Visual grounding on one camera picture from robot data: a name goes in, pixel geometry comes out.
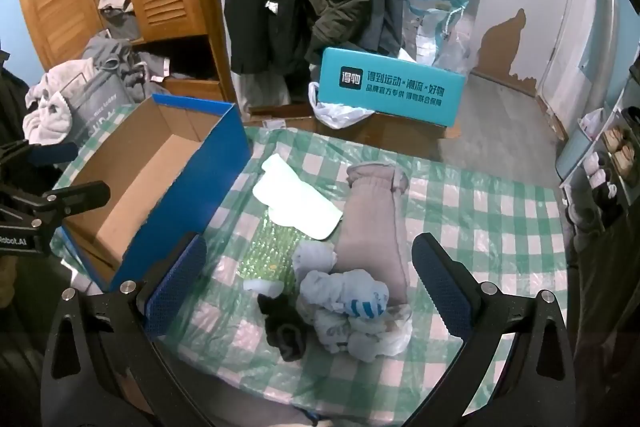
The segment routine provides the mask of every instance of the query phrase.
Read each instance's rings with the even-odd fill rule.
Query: blue gripper pad
[[[166,334],[206,258],[207,243],[195,235],[146,301],[145,333],[150,338]]]
[[[430,233],[415,238],[411,255],[449,334],[466,341],[480,307],[478,282],[463,264],[452,261]]]

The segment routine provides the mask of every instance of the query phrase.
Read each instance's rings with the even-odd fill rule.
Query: checkered tablecloth
[[[124,115],[114,115],[122,119]],[[101,131],[65,173],[64,182],[110,132]],[[349,194],[346,168],[362,161],[391,162],[410,178],[406,202],[409,245],[431,232],[477,280],[504,293],[535,295],[548,288],[566,308],[564,244],[553,190],[480,172],[399,155],[299,130],[248,128],[253,155],[211,220],[208,262],[164,339],[179,356],[235,387],[327,415],[374,424],[400,424],[418,407],[453,360],[462,342],[449,336],[410,266],[414,333],[407,350],[390,359],[358,363],[330,355],[313,339],[305,356],[283,362],[269,346],[255,295],[242,290],[238,269],[251,252],[265,208],[251,189],[260,165],[274,152],[322,194],[342,206]],[[62,252],[58,244],[58,253]],[[484,405],[504,366],[505,336],[470,410]]]

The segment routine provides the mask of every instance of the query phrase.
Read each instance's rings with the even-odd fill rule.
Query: blue shoe box
[[[71,183],[102,180],[111,189],[104,207],[64,220],[89,276],[103,291],[141,280],[186,233],[204,232],[250,156],[235,105],[163,94],[145,100]]]
[[[465,77],[459,73],[366,52],[327,48],[318,100],[452,126]]]

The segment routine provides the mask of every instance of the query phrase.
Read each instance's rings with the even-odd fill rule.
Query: grey bag
[[[71,110],[71,131],[66,142],[82,147],[89,138],[121,105],[133,103],[122,81],[109,70],[98,70],[98,73],[69,98]]]

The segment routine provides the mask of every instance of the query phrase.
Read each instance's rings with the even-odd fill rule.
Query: green bubble wrap
[[[276,225],[265,210],[252,245],[238,266],[238,275],[243,279],[280,280],[284,293],[292,293],[296,279],[291,256],[301,239],[309,237],[294,227]]]

